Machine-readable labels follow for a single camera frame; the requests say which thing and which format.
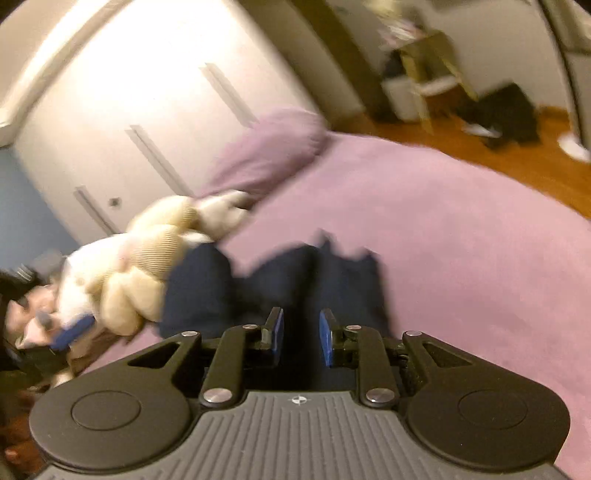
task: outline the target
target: black plastic device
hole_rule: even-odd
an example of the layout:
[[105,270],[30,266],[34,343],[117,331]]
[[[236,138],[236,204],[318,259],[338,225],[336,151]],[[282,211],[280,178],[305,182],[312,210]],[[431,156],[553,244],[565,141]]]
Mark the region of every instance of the black plastic device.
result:
[[320,317],[324,362],[356,391],[248,390],[281,358],[279,308],[220,339],[184,332],[43,395],[38,478],[566,478],[569,413],[548,388],[422,332]]

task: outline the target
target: chair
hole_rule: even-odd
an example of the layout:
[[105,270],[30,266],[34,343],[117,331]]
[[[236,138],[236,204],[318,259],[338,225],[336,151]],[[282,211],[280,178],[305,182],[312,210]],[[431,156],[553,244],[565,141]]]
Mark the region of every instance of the chair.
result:
[[413,96],[423,128],[433,133],[426,98],[461,86],[476,100],[476,93],[465,81],[459,69],[453,46],[445,33],[433,31],[426,37],[400,48],[402,65],[411,79]]

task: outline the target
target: door handle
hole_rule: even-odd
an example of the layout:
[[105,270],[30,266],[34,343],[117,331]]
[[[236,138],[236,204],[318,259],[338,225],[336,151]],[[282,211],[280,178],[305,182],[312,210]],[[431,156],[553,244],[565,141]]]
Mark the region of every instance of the door handle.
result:
[[103,231],[107,235],[115,235],[121,233],[119,229],[113,225],[109,218],[100,210],[96,202],[90,196],[86,186],[81,185],[74,189],[74,197],[82,205],[82,208],[86,210],[86,213],[99,224]]
[[199,67],[199,70],[201,70],[209,85],[212,86],[236,118],[238,118],[238,121],[245,127],[251,126],[251,123],[256,120],[256,117],[250,107],[240,97],[234,85],[223,74],[220,67],[215,63],[206,63],[204,67]]
[[175,194],[185,197],[193,196],[191,189],[182,181],[146,130],[140,125],[130,125],[125,133]]

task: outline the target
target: wardrobe door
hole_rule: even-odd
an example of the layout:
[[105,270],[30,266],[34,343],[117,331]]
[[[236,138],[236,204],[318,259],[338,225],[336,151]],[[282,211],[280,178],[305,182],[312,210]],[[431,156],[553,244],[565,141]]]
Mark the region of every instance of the wardrobe door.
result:
[[249,15],[233,1],[188,2],[180,34],[199,46],[215,81],[235,92],[252,117],[280,107],[315,110],[309,96]]
[[157,2],[133,2],[124,8],[59,79],[67,90],[65,101],[76,123],[73,128],[84,130],[85,141],[93,149],[92,159],[79,170],[92,178],[89,189],[92,184],[97,190],[93,195],[121,230],[152,202],[177,193],[126,133],[130,118],[125,102],[137,88],[132,78],[137,45],[129,33],[143,18],[145,7],[152,4]]
[[77,201],[102,218],[111,233],[124,232],[141,206],[116,168],[118,152],[107,148],[97,129],[99,115],[93,109],[93,98],[86,92],[79,95],[79,86],[84,87],[84,82],[68,69],[46,92],[40,103],[52,117],[46,129],[76,183]]
[[55,138],[47,129],[48,112],[41,105],[33,109],[15,143],[21,165],[56,217],[80,245],[86,245],[110,234],[91,216],[87,205],[76,198],[71,172],[56,149]]
[[[163,21],[178,24],[179,18]],[[133,72],[126,75],[134,88],[121,104],[127,133],[144,161],[162,171],[178,186],[176,191],[198,194],[215,158],[247,130],[250,119],[223,85],[207,75],[199,49],[177,36],[178,28],[168,30],[174,33],[166,44],[156,39],[136,49]]]

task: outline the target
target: white wall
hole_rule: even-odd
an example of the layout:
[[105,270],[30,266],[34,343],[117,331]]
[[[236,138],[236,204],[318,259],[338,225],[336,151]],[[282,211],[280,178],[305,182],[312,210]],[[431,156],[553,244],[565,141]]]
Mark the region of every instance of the white wall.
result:
[[349,118],[364,107],[310,24],[286,0],[253,0],[248,11],[286,56],[329,121]]
[[537,105],[569,107],[550,33],[524,0],[474,0],[439,11],[429,0],[407,2],[452,39],[477,92],[512,80]]

